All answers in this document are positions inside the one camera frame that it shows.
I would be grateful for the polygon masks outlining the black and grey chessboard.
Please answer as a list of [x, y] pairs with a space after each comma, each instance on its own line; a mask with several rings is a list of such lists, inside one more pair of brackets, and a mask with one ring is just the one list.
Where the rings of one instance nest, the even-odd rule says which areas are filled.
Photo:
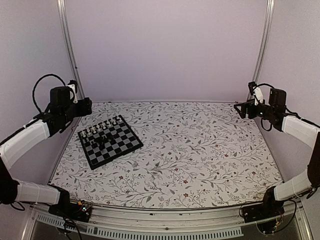
[[122, 115], [89, 126], [77, 134], [91, 170], [144, 146]]

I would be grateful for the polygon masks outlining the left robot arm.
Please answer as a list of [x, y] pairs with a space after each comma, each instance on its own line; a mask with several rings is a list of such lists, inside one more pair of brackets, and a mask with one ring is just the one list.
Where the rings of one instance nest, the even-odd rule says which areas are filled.
[[64, 132], [75, 118], [91, 113], [92, 100], [88, 97], [78, 100], [74, 84], [51, 89], [46, 109], [0, 143], [0, 202], [4, 205], [14, 202], [54, 205], [63, 217], [70, 217], [75, 210], [69, 202], [68, 191], [12, 178], [9, 170], [37, 144]]

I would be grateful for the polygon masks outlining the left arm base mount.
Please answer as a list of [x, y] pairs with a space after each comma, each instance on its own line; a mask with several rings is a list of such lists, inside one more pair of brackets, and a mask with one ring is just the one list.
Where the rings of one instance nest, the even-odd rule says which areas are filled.
[[59, 217], [88, 223], [92, 214], [92, 204], [84, 200], [70, 202], [68, 198], [60, 199], [57, 204], [49, 207], [48, 212]]

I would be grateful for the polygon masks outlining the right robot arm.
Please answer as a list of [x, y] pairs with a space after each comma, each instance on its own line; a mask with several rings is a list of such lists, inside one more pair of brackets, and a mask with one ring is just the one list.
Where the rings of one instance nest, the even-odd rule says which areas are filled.
[[233, 106], [240, 118], [259, 117], [270, 123], [268, 132], [275, 129], [312, 150], [309, 163], [302, 173], [266, 190], [258, 213], [262, 218], [269, 218], [285, 201], [305, 194], [310, 198], [320, 188], [320, 127], [288, 110], [287, 93], [282, 89], [270, 88], [268, 103], [265, 103], [259, 85], [251, 86], [250, 94], [252, 99]]

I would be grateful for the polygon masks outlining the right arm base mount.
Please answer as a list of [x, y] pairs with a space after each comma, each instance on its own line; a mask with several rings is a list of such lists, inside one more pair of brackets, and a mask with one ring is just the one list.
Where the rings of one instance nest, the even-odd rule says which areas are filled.
[[262, 203], [241, 206], [239, 215], [245, 223], [262, 221], [257, 224], [257, 229], [264, 235], [274, 234], [284, 218], [284, 202]]

